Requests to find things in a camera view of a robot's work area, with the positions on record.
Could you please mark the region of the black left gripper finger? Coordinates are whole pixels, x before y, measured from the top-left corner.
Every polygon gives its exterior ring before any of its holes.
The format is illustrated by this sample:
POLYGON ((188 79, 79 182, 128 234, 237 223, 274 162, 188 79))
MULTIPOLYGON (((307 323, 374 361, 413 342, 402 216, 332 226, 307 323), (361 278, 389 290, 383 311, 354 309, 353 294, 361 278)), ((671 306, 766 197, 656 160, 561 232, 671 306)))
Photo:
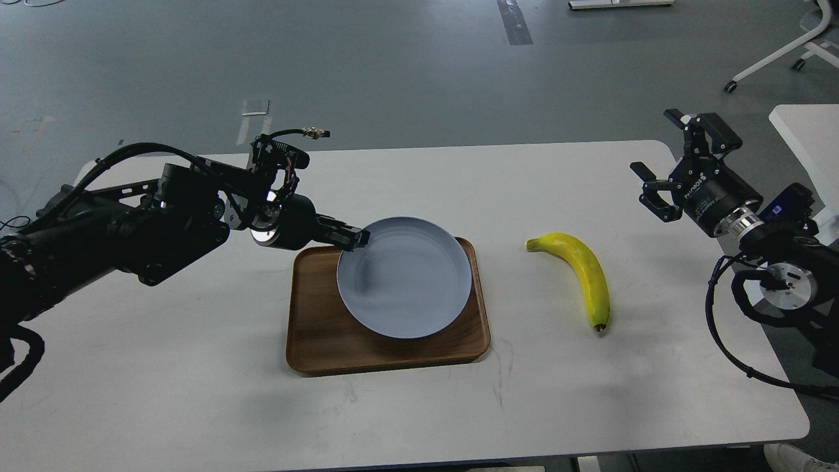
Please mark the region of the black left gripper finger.
POLYGON ((370 232, 353 227, 344 222, 320 222, 319 242, 335 246, 345 252, 353 252, 365 247, 370 239, 370 232))

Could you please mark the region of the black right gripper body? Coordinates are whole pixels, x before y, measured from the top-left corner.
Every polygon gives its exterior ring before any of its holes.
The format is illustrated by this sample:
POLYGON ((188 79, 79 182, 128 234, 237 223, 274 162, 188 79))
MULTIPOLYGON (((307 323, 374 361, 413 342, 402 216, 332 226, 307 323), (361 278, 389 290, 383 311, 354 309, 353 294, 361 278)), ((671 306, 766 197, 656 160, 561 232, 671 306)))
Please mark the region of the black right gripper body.
POLYGON ((671 191, 674 205, 710 238, 726 232, 721 223, 732 212, 741 207, 755 211, 764 201, 721 159, 710 155, 681 159, 669 179, 676 185, 671 191))

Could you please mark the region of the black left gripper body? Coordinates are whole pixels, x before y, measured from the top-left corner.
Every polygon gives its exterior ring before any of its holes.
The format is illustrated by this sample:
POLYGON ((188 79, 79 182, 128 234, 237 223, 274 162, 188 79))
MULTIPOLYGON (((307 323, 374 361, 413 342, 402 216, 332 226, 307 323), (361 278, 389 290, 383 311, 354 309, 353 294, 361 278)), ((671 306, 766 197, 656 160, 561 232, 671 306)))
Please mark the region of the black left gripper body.
POLYGON ((311 241, 344 247, 342 226, 335 218, 317 213, 308 197, 294 194, 281 205, 276 228, 251 234, 256 244, 281 250, 301 250, 311 241))

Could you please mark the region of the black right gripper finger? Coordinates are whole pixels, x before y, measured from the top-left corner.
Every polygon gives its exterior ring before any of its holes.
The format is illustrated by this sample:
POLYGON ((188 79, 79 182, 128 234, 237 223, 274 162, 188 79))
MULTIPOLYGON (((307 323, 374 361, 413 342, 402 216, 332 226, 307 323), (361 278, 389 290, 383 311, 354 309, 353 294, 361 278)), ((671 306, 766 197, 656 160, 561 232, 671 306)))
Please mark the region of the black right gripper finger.
POLYGON ((684 213, 684 185, 688 180, 688 165, 679 161, 669 174, 660 180, 650 168, 638 161, 630 169, 642 180, 642 193, 638 200, 665 223, 677 221, 684 213))
POLYGON ((742 138, 717 113, 690 115, 671 108, 663 116, 682 131, 683 155, 678 165, 721 165, 729 153, 743 146, 742 138))

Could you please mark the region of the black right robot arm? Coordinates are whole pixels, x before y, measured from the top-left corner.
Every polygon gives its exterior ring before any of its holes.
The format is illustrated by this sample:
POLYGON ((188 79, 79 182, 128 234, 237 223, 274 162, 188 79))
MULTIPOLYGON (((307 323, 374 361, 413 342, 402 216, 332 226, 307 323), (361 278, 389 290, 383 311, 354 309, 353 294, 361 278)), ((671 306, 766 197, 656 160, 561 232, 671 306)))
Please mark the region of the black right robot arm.
POLYGON ((742 140, 719 115, 668 109, 665 117, 683 132, 683 158, 663 180, 644 163, 632 163, 642 180, 639 201, 665 223, 687 216, 710 238, 731 234, 738 244, 737 255, 717 260, 708 282, 705 320, 711 337, 749 378, 837 397, 836 386, 784 382, 737 359, 722 343, 713 313, 717 282, 728 267, 743 265, 732 278, 732 296, 742 313, 761 325, 797 329, 815 348, 812 365, 837 376, 837 251, 816 238, 812 192, 794 183, 764 204, 725 164, 742 140))

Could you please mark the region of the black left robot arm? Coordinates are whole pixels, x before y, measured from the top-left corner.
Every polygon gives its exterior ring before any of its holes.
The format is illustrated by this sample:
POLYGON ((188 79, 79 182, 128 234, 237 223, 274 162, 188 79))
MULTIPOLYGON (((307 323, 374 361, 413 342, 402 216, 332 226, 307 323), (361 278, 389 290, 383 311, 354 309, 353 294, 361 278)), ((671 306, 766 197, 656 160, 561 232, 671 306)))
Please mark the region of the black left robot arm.
POLYGON ((316 140, 330 132, 260 134, 243 168, 155 142, 120 147, 4 236, 2 398, 31 376, 45 353, 43 338, 24 323, 113 271, 156 286, 240 230, 281 250, 320 242, 351 252, 368 244, 367 230, 317 213, 297 194, 297 170, 311 158, 281 142, 288 135, 316 140))

